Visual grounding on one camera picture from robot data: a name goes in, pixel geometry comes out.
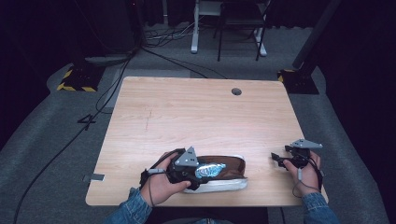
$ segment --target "light wood tabletop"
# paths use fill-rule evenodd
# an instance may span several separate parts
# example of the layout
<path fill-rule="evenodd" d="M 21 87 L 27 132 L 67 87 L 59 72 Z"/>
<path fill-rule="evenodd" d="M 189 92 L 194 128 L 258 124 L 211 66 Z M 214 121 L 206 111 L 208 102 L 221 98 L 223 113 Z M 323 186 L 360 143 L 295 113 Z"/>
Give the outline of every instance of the light wood tabletop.
<path fill-rule="evenodd" d="M 234 95 L 232 89 L 242 93 Z M 288 171 L 271 152 L 304 138 L 281 82 L 177 77 L 126 77 L 94 170 L 89 205 L 118 205 L 140 174 L 164 152 L 194 146 L 196 155 L 242 155 L 247 187 L 173 195 L 162 206 L 300 205 Z M 326 200 L 326 191 L 322 189 Z"/>

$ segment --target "jacket sleeve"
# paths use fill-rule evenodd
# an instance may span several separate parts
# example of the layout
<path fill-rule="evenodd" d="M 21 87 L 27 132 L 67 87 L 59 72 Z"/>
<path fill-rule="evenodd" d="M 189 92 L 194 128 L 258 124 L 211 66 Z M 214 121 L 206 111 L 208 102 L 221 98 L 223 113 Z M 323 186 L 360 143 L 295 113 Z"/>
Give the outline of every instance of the jacket sleeve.
<path fill-rule="evenodd" d="M 303 197 L 304 223 L 340 223 L 327 205 L 321 193 L 310 193 Z"/>
<path fill-rule="evenodd" d="M 140 190 L 131 188 L 128 200 L 121 203 L 118 209 L 105 219 L 104 223 L 145 223 L 151 210 L 140 194 Z"/>

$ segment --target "person's left hand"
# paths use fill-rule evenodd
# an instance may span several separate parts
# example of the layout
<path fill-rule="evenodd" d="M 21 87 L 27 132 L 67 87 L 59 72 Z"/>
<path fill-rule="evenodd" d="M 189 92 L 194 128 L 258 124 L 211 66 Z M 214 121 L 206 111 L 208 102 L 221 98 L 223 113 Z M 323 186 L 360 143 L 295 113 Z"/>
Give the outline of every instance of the person's left hand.
<path fill-rule="evenodd" d="M 157 167 L 157 169 L 164 169 L 168 167 L 171 160 L 177 155 L 175 152 L 165 160 L 163 160 Z M 182 181 L 176 184 L 169 182 L 166 174 L 152 175 L 149 180 L 140 190 L 143 199 L 148 203 L 149 206 L 154 206 L 159 203 L 165 202 L 170 196 L 175 193 L 181 192 L 191 185 L 190 181 Z"/>

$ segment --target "grommet hole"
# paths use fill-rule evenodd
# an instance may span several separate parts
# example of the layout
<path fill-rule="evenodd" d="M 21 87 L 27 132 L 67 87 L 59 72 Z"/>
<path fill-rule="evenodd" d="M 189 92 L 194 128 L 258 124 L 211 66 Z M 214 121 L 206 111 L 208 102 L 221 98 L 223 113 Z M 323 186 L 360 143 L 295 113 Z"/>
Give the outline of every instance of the grommet hole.
<path fill-rule="evenodd" d="M 233 88 L 233 89 L 231 90 L 231 92 L 232 92 L 234 95 L 240 95 L 240 94 L 242 94 L 242 91 L 241 91 L 239 88 Z"/>

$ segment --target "white desk leg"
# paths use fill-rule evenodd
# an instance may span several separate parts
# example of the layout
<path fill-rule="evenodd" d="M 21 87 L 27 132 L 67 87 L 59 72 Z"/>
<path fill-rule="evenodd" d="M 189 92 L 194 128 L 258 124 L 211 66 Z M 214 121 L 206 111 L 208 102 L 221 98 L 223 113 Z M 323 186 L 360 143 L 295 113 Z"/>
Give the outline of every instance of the white desk leg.
<path fill-rule="evenodd" d="M 199 0 L 195 0 L 194 32 L 192 34 L 191 53 L 198 52 L 198 22 L 199 22 Z"/>
<path fill-rule="evenodd" d="M 260 37 L 262 37 L 262 28 L 254 31 L 254 37 L 256 38 L 257 47 L 260 45 Z M 260 49 L 261 56 L 267 56 L 267 50 L 265 50 L 264 44 L 262 44 L 262 48 Z"/>

